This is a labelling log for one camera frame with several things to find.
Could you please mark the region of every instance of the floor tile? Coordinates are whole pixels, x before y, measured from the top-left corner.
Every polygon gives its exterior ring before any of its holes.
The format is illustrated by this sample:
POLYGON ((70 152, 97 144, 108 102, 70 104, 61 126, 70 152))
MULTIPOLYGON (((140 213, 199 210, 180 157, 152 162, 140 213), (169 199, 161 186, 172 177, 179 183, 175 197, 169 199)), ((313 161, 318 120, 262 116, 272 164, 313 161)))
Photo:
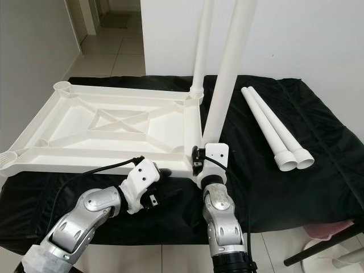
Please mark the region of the floor tile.
POLYGON ((303 273, 301 264, 289 267, 283 261, 300 252, 310 241, 302 227, 262 233, 275 273, 303 273))
POLYGON ((14 272, 22 256, 0 247, 0 272, 14 272))
MULTIPOLYGON (((251 235, 251 252, 259 273, 274 273, 261 233, 251 235)), ((163 245, 163 273, 211 273, 208 245, 163 245)))
POLYGON ((87 54, 117 54, 122 38, 113 35, 88 35, 81 44, 82 52, 87 54))
POLYGON ((274 273, 262 233, 251 234, 251 256, 258 266, 259 273, 274 273))
POLYGON ((364 246, 364 234, 358 234, 357 235, 358 240, 360 241, 360 243, 362 244, 362 246, 364 246))
POLYGON ((118 37, 118 38, 142 38, 142 29, 123 29, 103 27, 97 32, 97 36, 118 37))
POLYGON ((72 68, 71 75, 110 75, 113 70, 117 55, 95 54, 84 55, 82 59, 77 60, 72 68))
POLYGON ((133 13, 130 16, 128 30, 140 31, 142 30, 142 15, 141 13, 133 13))
POLYGON ((208 245, 163 245, 163 273, 211 273, 213 265, 208 245))
POLYGON ((162 273, 162 247, 89 245, 76 268, 84 273, 162 273))
POLYGON ((119 54, 144 54, 143 39, 141 38, 123 38, 121 43, 119 54))
POLYGON ((112 76, 145 76, 143 55, 118 55, 112 76))

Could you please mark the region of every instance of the black cable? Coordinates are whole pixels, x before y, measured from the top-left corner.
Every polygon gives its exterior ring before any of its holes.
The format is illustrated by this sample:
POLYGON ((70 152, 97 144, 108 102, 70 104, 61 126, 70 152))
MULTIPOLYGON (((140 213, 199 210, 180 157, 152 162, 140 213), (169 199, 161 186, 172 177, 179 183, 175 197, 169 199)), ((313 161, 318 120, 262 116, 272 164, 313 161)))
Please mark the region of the black cable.
POLYGON ((48 223, 48 227, 47 227, 47 231, 46 231, 46 234, 48 234, 52 227, 53 227, 53 221, 54 221, 54 218, 55 218, 55 211, 56 211, 56 208, 57 208, 57 205, 58 205, 58 200, 62 194, 62 191, 68 186, 68 184, 78 178, 81 178, 81 177, 84 177, 86 175, 91 175, 93 173, 96 173, 96 172, 101 172, 101 171, 105 171, 107 169, 112 169, 112 168, 117 168, 117 167, 120 167, 120 166, 123 166, 123 165, 126 165, 126 164, 129 164, 129 163, 134 163, 135 165, 139 164, 142 160, 144 159, 143 156, 139 157, 139 158, 132 158, 132 159, 129 159, 127 161, 124 161, 124 162, 121 162, 121 163, 117 163, 117 164, 114 164, 114 165, 109 165, 109 166, 105 166, 105 167, 101 167, 101 168, 98 168, 98 169, 92 169, 91 171, 88 171, 88 172, 84 172, 84 173, 79 173, 78 175, 75 175, 74 177, 68 179, 63 185, 62 187, 58 190, 57 192, 57 195, 56 195, 56 198, 53 202, 53 207, 52 207, 52 210, 51 210, 51 216, 49 218, 49 223, 48 223))
MULTIPOLYGON (((240 182, 240 179, 233 173, 233 171, 231 171, 230 169, 226 168, 224 165, 222 165, 220 162, 209 158, 208 156, 204 156, 204 159, 218 165, 220 168, 222 168, 224 171, 228 172, 229 174, 232 175, 232 177, 234 177, 234 179, 237 182, 240 182)), ((246 210, 247 210, 247 216, 246 216, 246 222, 247 222, 247 232, 246 232, 246 238, 247 238, 247 253, 248 253, 248 257, 250 259, 251 262, 253 262, 253 258, 251 256, 251 232, 250 232, 250 212, 249 212, 249 203, 247 201, 247 195, 245 194, 245 192, 243 192, 244 195, 244 199, 245 199, 245 205, 246 205, 246 210)))

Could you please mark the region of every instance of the pink object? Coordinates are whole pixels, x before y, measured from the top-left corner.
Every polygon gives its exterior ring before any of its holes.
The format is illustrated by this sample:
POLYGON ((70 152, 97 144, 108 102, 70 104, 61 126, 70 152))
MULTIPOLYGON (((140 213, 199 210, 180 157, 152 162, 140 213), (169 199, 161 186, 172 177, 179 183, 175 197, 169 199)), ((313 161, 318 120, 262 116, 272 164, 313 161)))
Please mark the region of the pink object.
POLYGON ((331 239, 332 235, 348 228, 352 224, 352 220, 346 220, 332 224, 311 224, 306 225, 303 228, 311 239, 328 241, 331 239))

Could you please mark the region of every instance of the white pipe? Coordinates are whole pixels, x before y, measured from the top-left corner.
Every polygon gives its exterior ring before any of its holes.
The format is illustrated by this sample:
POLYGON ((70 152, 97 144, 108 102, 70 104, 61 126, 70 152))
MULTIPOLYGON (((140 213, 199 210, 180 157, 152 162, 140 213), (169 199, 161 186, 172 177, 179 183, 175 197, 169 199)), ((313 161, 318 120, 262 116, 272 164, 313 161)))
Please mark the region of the white pipe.
POLYGON ((343 268, 353 263, 360 263, 364 260, 364 247, 356 251, 347 253, 337 259, 332 260, 332 264, 336 268, 343 268))
POLYGON ((246 102, 249 105, 250 110, 253 112, 257 123, 266 137, 269 146, 274 154, 274 159, 278 165, 278 168, 283 171, 290 171, 297 167, 297 161, 293 153, 287 150, 286 146, 279 138, 279 135, 274 130, 272 124, 270 124, 267 117, 264 115, 262 109, 260 109, 257 102, 254 100, 249 90, 246 87, 241 89, 246 102))
POLYGON ((244 46, 248 40, 257 0, 236 0, 202 145, 218 142, 234 91, 244 46))
POLYGON ((248 87, 248 90, 272 124, 274 130, 277 132, 284 145, 293 153, 293 155, 297 159, 297 169, 305 169, 311 166, 313 162, 315 162, 315 160, 313 156, 309 153, 309 151, 302 148, 302 146, 298 143, 295 137, 290 133, 290 131, 288 131, 285 125, 263 101, 257 91, 255 91, 255 89, 251 86, 248 87))
POLYGON ((206 59, 211 31, 212 13, 214 8, 214 0, 205 0, 202 10, 202 17, 200 23, 200 32, 198 34, 197 50, 196 50, 196 61, 195 69, 193 71, 192 86, 189 89, 189 95, 192 98, 198 98, 200 104, 204 97, 204 77, 206 59))

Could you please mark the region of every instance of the black table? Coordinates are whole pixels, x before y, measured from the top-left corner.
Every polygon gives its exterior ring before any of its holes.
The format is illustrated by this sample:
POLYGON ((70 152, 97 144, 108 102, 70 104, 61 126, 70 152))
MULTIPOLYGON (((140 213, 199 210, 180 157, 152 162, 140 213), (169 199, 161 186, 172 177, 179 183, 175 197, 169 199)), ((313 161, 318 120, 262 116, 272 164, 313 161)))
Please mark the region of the black table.
MULTIPOLYGON (((81 78, 72 84, 189 91, 192 77, 146 76, 81 78)), ((204 127, 216 76, 204 80, 200 106, 204 127)), ((364 145, 298 79, 238 76, 220 142, 229 145, 228 190, 236 216, 246 228, 242 192, 250 188, 253 232, 282 230, 313 223, 360 219, 364 208, 364 145), (253 86, 311 152, 315 163, 304 170, 280 172, 240 89, 253 86)), ((0 196, 0 246, 23 255, 43 238, 55 194, 71 173, 21 172, 7 179, 0 196)), ((60 199, 57 217, 72 209, 90 188, 119 184, 123 176, 92 175, 72 184, 60 199)), ((152 245, 208 243, 201 191, 188 179, 161 182, 164 206, 136 215, 119 215, 96 232, 93 244, 152 245)))

